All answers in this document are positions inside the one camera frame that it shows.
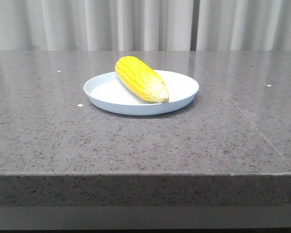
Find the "white pleated curtain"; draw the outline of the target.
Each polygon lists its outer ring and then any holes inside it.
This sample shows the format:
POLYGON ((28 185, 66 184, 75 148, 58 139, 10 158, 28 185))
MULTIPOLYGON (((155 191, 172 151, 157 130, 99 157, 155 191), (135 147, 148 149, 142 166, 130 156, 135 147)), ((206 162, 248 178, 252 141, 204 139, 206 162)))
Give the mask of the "white pleated curtain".
POLYGON ((0 0, 0 50, 291 50, 291 0, 0 0))

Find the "yellow corn cob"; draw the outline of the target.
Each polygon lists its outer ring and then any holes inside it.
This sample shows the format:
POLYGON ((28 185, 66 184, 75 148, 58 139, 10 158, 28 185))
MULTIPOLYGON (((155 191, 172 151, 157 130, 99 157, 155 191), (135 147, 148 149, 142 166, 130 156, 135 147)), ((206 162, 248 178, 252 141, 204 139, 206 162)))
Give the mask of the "yellow corn cob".
POLYGON ((152 103, 167 103, 169 93, 163 78, 134 56, 124 56, 115 65, 120 81, 139 98, 152 103))

